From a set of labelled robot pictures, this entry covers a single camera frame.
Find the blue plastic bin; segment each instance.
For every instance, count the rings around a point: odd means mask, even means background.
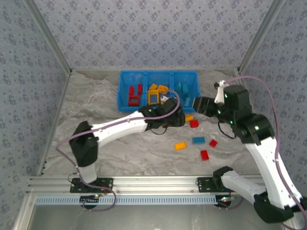
[[[177,83],[187,84],[188,97],[191,99],[190,103],[185,106],[185,100],[182,93],[178,92],[180,96],[180,103],[184,112],[192,113],[195,110],[192,107],[194,97],[200,97],[200,88],[198,82],[198,75],[196,71],[134,71],[125,70],[120,72],[119,86],[117,93],[118,110],[122,112],[134,112],[140,107],[147,105],[147,91],[152,84],[164,85],[171,90],[175,90]],[[129,87],[134,87],[134,94],[138,94],[138,84],[142,84],[142,95],[140,95],[140,106],[128,106]]]

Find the orange lego brick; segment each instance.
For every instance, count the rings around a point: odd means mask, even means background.
[[[150,87],[149,87],[149,90],[156,90],[158,88],[158,86],[156,84],[152,84]]]
[[[158,86],[158,91],[159,91],[159,93],[164,93],[164,92],[167,91],[167,90],[168,90],[168,87],[165,86],[165,85],[159,85],[159,86]]]
[[[186,122],[189,122],[189,121],[191,121],[193,119],[194,119],[194,117],[191,114],[186,115]]]
[[[175,150],[181,150],[187,147],[185,142],[176,143],[174,146],[175,146]]]

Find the yellow lego brick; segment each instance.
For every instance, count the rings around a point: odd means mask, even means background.
[[[152,84],[150,87],[149,87],[149,90],[156,90],[158,88],[158,86],[156,84]]]
[[[184,148],[186,148],[186,147],[187,147],[187,145],[186,145],[185,142],[179,142],[179,143],[176,143],[176,144],[175,144],[175,149],[176,149],[176,150],[181,150],[181,149],[184,149]]]
[[[167,91],[167,90],[168,90],[168,87],[165,86],[165,85],[159,85],[159,86],[158,86],[158,91],[159,91],[159,93],[164,93],[164,92]]]
[[[156,98],[155,102],[151,101],[151,96],[155,96],[155,98]],[[159,103],[159,91],[158,90],[149,90],[148,93],[147,93],[147,97],[148,97],[147,103],[149,105]]]
[[[193,118],[193,116],[191,115],[191,114],[189,114],[189,115],[186,115],[186,122],[189,122],[189,121],[191,121],[191,120],[193,120],[194,118]]]

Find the blue lego brick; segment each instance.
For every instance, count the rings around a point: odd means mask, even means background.
[[[182,94],[183,99],[187,99],[188,98],[188,94],[185,92]]]
[[[188,85],[187,84],[182,84],[182,91],[183,92],[189,92],[189,88],[188,88]]]
[[[189,104],[190,104],[190,100],[191,100],[191,99],[190,99],[189,97],[187,97],[186,100],[185,100],[185,102],[184,102],[184,106],[188,107]]]
[[[193,145],[204,144],[204,143],[205,143],[204,137],[193,138]]]
[[[176,92],[181,92],[181,83],[180,82],[178,82],[176,85],[175,85],[175,91]]]

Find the wall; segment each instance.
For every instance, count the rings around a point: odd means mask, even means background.
[[[71,68],[238,66],[272,0],[35,0]]]
[[[307,2],[287,0],[249,65],[246,75],[270,87],[281,124],[281,156],[300,191],[307,196]],[[263,86],[247,80],[259,113],[273,121]]]
[[[66,76],[21,0],[0,1],[0,229],[35,175]]]

